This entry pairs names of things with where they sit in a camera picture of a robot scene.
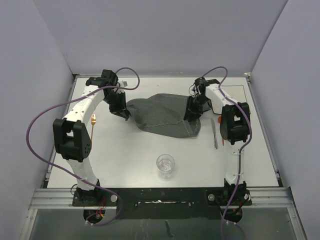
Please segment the white square plate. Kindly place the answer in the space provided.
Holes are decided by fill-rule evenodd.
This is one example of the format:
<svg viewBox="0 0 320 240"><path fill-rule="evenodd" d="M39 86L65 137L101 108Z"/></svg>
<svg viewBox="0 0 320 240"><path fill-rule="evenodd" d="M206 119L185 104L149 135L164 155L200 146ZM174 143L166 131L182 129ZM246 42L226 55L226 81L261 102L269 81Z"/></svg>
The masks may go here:
<svg viewBox="0 0 320 240"><path fill-rule="evenodd" d="M245 88L243 85L227 85L220 88L224 94L237 103L246 103L247 98ZM217 84L212 84L207 88L206 96L211 100L213 112L215 114L222 114L222 107L225 105L232 105L226 100L222 93L218 90Z"/></svg>

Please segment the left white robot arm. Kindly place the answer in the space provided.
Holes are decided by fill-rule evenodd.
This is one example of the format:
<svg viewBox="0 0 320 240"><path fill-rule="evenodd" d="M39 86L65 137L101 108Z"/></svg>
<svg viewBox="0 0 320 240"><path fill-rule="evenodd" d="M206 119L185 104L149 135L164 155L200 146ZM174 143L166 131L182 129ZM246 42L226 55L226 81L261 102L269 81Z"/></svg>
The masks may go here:
<svg viewBox="0 0 320 240"><path fill-rule="evenodd" d="M76 193L92 206L100 203L102 193L89 160L92 140L87 123L101 102L109 105L111 114L128 120L130 113L126 106L126 86L124 81L119 81L115 72L104 69L100 77L90 77L86 81L81 100L62 119L55 119L52 125L55 151L78 176Z"/></svg>

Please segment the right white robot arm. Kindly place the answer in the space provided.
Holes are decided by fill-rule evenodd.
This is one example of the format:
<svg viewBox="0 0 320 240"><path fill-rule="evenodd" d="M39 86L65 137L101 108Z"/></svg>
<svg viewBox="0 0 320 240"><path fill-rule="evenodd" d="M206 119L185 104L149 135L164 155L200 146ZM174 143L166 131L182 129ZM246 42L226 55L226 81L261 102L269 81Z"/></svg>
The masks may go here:
<svg viewBox="0 0 320 240"><path fill-rule="evenodd" d="M187 99L185 120L192 122L199 119L207 107L220 116L219 132L227 152L223 200L230 205L240 198L249 200L244 179L244 146L252 137L248 103L235 100L221 88L221 83L216 79L197 78L192 92Z"/></svg>

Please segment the grey cloth placemat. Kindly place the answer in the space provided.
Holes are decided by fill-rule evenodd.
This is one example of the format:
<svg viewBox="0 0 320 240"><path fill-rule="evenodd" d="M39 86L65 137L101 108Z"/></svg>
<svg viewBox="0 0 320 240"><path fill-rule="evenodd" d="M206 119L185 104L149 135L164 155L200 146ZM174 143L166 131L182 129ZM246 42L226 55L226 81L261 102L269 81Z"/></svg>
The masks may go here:
<svg viewBox="0 0 320 240"><path fill-rule="evenodd" d="M127 109L137 127L145 132L173 138L194 138L201 129L199 119L184 119L188 97L158 93L149 98L127 102Z"/></svg>

